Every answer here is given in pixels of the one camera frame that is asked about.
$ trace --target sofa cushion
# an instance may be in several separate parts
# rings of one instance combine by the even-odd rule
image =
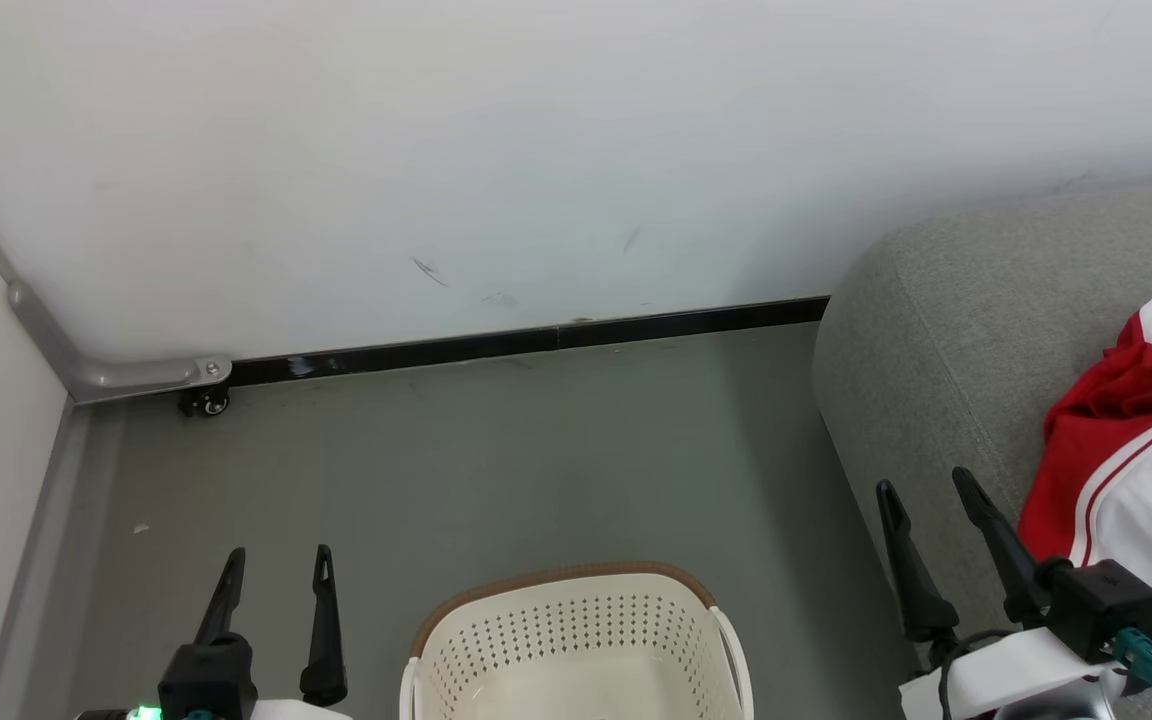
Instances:
[[[890,478],[962,632],[1007,620],[952,467],[972,469],[1015,521],[1043,458],[1043,416],[1151,297],[1152,190],[897,232],[833,295],[814,356],[820,411],[870,536],[881,548],[873,487]]]

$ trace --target brown basket rim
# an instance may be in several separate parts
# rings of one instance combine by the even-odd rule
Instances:
[[[705,585],[700,584],[699,579],[692,577],[692,575],[687,573],[687,570],[676,568],[676,566],[673,564],[667,564],[667,562],[631,560],[623,562],[594,562],[593,564],[568,564],[567,568],[540,570],[539,573],[518,575],[516,578],[498,579],[494,583],[480,585],[479,588],[470,589],[470,591],[454,596],[450,600],[439,605],[438,609],[431,612],[429,619],[425,620],[425,624],[420,626],[420,631],[416,634],[416,642],[412,643],[411,657],[424,655],[425,643],[429,643],[430,635],[434,634],[434,628],[439,623],[442,623],[445,617],[450,615],[453,611],[457,609],[462,605],[483,600],[485,597],[520,591],[524,588],[535,588],[535,585],[556,583],[560,579],[581,579],[601,577],[602,575],[637,574],[664,575],[664,577],[676,579],[677,582],[684,584],[687,589],[690,589],[690,591],[695,593],[696,598],[699,598],[700,602],[703,602],[705,607],[718,606],[718,601],[714,600],[714,596],[708,593],[708,590],[705,589]]]

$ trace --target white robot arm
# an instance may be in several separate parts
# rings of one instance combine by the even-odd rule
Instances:
[[[878,483],[905,638],[931,643],[932,672],[900,688],[905,719],[1111,720],[1120,697],[1151,689],[1152,588],[1112,560],[1038,564],[970,471],[955,468],[954,484],[1005,585],[1007,619],[1024,630],[957,638],[957,612],[914,546],[905,507]],[[975,646],[992,638],[1002,639]]]
[[[310,661],[301,672],[303,700],[257,698],[252,649],[229,630],[244,564],[243,548],[229,553],[194,642],[177,647],[159,682],[159,707],[88,711],[76,720],[349,720],[326,710],[348,692],[332,551],[320,544],[314,558],[314,632]]]

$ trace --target red fabric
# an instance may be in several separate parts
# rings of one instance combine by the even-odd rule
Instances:
[[[1152,344],[1144,341],[1139,316],[1134,314],[1117,344],[1052,407],[1043,423],[1047,452],[1018,528],[1034,556],[1069,555],[1085,484],[1115,452],[1151,429]],[[1087,561],[1085,556],[1070,560]]]

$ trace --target laundry basket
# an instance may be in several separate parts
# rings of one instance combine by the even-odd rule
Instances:
[[[422,627],[399,720],[753,720],[736,630],[662,562],[550,570],[452,598]]]

